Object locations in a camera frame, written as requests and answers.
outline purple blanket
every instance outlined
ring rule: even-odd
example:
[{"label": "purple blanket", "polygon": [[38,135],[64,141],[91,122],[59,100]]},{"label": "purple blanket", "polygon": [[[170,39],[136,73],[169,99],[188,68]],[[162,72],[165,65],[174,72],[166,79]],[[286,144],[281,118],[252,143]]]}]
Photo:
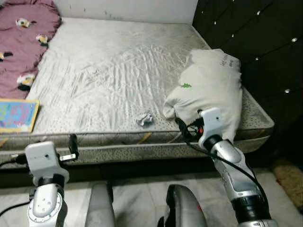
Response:
[{"label": "purple blanket", "polygon": [[60,23],[52,0],[8,0],[0,6],[0,98],[26,98]]}]

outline book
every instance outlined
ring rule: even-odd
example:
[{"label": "book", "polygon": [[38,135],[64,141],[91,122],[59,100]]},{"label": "book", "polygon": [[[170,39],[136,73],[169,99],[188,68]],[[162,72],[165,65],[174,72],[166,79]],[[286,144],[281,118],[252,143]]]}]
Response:
[{"label": "book", "polygon": [[0,133],[31,132],[39,101],[0,98]]}]

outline mattress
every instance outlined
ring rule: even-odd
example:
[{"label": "mattress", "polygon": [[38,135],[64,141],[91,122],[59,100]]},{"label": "mattress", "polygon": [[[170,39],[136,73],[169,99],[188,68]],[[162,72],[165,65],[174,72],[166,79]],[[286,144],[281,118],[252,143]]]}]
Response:
[{"label": "mattress", "polygon": [[[162,108],[192,49],[210,47],[190,25],[63,17],[27,96],[41,103],[34,130],[1,135],[9,138],[1,149],[21,150],[43,140],[63,149],[68,135],[75,133],[87,154],[107,150],[106,160],[116,160],[113,150],[129,150],[130,157],[140,159],[132,155],[134,149],[142,153],[155,146],[169,153],[168,147],[176,146],[186,156],[178,127],[164,118]],[[242,103],[235,140],[249,141],[244,152],[250,152],[267,140],[274,123],[245,88]],[[141,127],[136,119],[145,111],[153,114],[154,122]]]}]

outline bed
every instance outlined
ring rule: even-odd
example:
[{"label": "bed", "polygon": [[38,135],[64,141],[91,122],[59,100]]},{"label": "bed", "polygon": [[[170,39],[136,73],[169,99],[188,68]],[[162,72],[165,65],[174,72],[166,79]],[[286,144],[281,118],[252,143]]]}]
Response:
[{"label": "bed", "polygon": [[[0,158],[44,140],[66,154],[71,133],[80,151],[71,165],[202,156],[162,115],[192,49],[210,47],[190,25],[63,17],[27,96],[41,103],[34,130],[0,135],[7,140]],[[265,143],[274,123],[245,88],[242,103],[235,145],[247,153]],[[135,119],[145,111],[154,123],[143,128]]]}]

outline white wall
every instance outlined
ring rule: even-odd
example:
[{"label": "white wall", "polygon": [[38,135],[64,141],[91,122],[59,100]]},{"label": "white wall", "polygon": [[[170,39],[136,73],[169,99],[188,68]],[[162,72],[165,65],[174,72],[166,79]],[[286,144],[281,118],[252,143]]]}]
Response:
[{"label": "white wall", "polygon": [[54,0],[63,17],[191,24],[198,0]]}]

